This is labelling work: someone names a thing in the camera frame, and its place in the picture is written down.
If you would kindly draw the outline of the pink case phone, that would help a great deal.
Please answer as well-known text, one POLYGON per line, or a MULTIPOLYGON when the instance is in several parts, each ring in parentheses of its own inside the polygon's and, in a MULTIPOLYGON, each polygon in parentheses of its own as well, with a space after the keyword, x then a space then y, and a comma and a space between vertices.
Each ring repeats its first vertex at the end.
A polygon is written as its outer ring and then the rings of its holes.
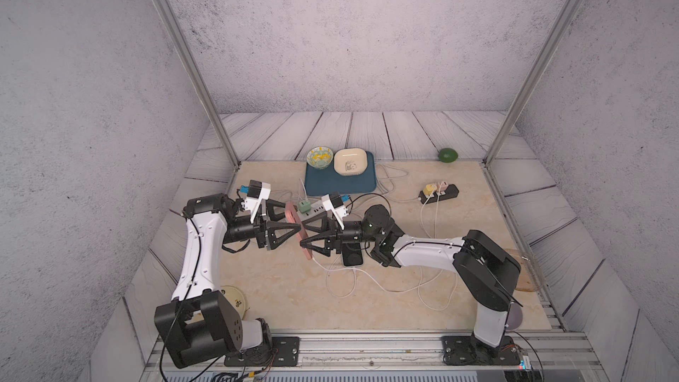
POLYGON ((286 202, 286 207, 285 207, 285 215, 286 215, 286 222, 288 223, 294 223, 299 226, 299 231, 295 234, 295 239, 297 240, 298 243, 303 241, 308 237, 308 233, 302 224, 302 219, 300 218, 300 215, 295 208, 295 205, 292 201, 286 202))

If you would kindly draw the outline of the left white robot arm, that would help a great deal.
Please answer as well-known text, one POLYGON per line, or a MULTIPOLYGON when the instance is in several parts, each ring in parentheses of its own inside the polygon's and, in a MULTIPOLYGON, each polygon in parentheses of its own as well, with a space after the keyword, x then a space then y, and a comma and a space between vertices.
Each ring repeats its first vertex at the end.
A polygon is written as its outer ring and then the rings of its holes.
POLYGON ((295 223, 239 216, 242 200, 225 194, 190 199, 182 216, 187 248, 171 302, 157 307, 154 323, 175 367, 187 368, 219 357, 254 355, 268 363, 276 354, 271 330, 261 318, 244 320, 220 290, 219 253, 236 254, 230 242, 281 243, 300 232, 295 223))

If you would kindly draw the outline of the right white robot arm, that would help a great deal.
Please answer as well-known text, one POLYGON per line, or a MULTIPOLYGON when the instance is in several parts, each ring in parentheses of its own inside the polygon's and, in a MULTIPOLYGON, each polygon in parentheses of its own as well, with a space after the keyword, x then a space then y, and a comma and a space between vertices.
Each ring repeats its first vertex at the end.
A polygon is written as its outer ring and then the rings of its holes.
POLYGON ((302 248, 330 256, 344 244, 370 243, 370 256, 383 267, 421 266, 456 273, 477 301, 471 340, 495 353, 506 334, 509 312, 522 267, 505 249, 479 230, 463 237, 424 239, 405 233, 387 208, 373 205, 360 221, 325 217, 302 248))

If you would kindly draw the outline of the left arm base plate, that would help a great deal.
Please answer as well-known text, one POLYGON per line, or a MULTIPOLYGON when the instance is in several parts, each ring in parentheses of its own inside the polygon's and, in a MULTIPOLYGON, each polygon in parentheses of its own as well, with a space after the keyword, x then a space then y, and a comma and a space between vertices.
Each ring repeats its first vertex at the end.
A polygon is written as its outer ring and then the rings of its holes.
POLYGON ((299 337, 274 336, 271 342, 263 342, 244 352, 227 355, 226 367, 295 367, 299 361, 301 339, 299 337))

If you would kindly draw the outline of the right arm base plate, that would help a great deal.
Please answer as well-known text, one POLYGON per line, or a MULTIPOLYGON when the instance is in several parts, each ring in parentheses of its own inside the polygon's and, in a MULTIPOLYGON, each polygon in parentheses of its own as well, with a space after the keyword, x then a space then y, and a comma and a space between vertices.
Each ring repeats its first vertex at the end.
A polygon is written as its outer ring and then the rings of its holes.
POLYGON ((523 362, 521 348, 504 335, 498 347, 489 347, 473 335, 443 336, 443 363, 448 366, 518 366, 523 362))

